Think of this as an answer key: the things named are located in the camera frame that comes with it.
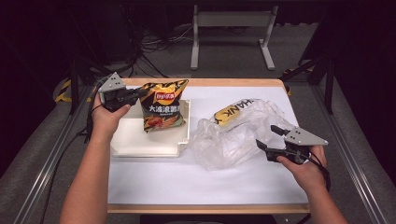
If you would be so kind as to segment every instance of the white paper sheet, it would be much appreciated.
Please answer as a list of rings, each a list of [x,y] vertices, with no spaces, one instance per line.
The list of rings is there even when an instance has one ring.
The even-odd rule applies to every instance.
[[[280,87],[187,87],[191,100],[191,132],[199,119],[210,118],[241,99],[272,101],[297,120]],[[109,203],[128,204],[279,204],[307,203],[304,191],[282,164],[267,161],[265,153],[241,165],[207,171],[187,148],[178,158],[111,158]]]

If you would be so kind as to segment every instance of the forearm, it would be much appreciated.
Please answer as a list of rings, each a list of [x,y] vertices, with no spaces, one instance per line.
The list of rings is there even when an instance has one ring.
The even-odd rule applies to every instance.
[[[347,223],[331,195],[325,188],[311,190],[310,192],[307,192],[307,196],[311,210],[311,217],[314,223]]]
[[[76,177],[67,192],[61,223],[105,223],[110,139],[92,134]]]

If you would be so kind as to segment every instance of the lay's chip bag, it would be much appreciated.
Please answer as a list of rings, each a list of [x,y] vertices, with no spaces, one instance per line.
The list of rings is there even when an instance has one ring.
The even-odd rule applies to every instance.
[[[140,97],[146,132],[185,123],[180,114],[179,100],[188,83],[187,79],[183,79],[168,83],[147,83],[141,87],[148,91],[145,96]]]

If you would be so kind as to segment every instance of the white tray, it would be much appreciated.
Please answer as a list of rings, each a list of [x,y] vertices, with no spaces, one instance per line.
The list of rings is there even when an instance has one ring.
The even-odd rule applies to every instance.
[[[185,124],[146,133],[139,102],[120,120],[111,140],[114,157],[178,157],[190,139],[190,100],[180,100],[180,113]]]

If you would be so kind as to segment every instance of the clear plastic bag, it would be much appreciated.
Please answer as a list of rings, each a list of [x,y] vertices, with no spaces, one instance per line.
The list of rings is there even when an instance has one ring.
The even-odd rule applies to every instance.
[[[243,99],[210,119],[200,119],[189,146],[206,170],[235,167],[261,151],[256,139],[268,147],[285,146],[282,138],[271,131],[271,125],[288,130],[294,127],[274,103]]]

